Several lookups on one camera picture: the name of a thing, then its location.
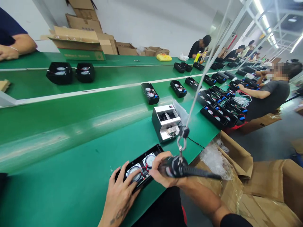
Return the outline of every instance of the black wire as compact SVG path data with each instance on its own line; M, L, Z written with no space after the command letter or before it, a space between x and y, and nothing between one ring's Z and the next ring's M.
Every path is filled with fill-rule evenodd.
M199 145L200 147L202 147L203 149L205 149L205 147L203 147L202 145L200 145L199 143L193 141L195 144Z

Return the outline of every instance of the yellow bottle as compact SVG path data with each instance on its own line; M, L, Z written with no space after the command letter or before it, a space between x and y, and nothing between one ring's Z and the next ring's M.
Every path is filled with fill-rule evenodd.
M198 62L198 59L199 59L200 55L201 55L201 51L199 51L199 53L197 53L197 56L196 56L194 62Z

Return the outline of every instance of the tattoo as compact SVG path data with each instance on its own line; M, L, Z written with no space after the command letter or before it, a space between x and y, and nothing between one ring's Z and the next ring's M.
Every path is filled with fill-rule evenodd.
M116 215L115 218L113 218L110 221L110 224L112 225L113 223L115 223L116 220L120 219L120 218L124 218L129 210L129 205L130 205L130 199L128 200L128 202L125 204L125 206L120 209Z

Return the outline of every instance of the person's hand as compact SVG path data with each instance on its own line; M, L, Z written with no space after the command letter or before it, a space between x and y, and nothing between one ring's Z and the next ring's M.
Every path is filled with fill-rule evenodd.
M166 157L172 157L172 156L173 155L171 154L170 151L166 151L158 154L152 163L151 170L149 171L149 175L151 175L155 181L162 184L166 188L177 186L181 181L185 180L185 178L171 178L168 176L162 176L158 171L158 166L161 163L161 160Z
M123 182L127 161L121 168L117 181L115 182L117 168L110 177L103 215L98 227L118 227L124 220L126 214L134 203L140 190L132 194L137 182L131 183L135 175L141 172L140 169L132 172Z
M243 90L245 87L243 86L243 84L238 84L237 85L239 87L240 90Z
M18 59L19 52L9 46L0 45L0 61Z

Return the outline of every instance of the black t-shirt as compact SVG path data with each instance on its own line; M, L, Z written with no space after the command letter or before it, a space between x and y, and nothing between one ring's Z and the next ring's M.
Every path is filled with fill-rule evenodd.
M260 90L269 91L270 95L265 99L252 97L247 107L246 120L263 117L279 108L289 96L289 85L285 80L273 80L265 84Z
M229 59L229 58L236 58L238 56L238 54L236 53L237 49L232 50L231 52L229 52L227 54L227 56L225 57L225 59Z
M7 12L0 8L0 45L10 46L15 43L12 37L27 32Z
M199 53L199 51L201 51L201 53L204 52L204 47L200 47L200 40L196 41L196 42L193 44L193 46L192 46L192 48L190 49L190 52L189 52L189 54L188 54L188 57L189 57L189 58L193 58L193 55Z

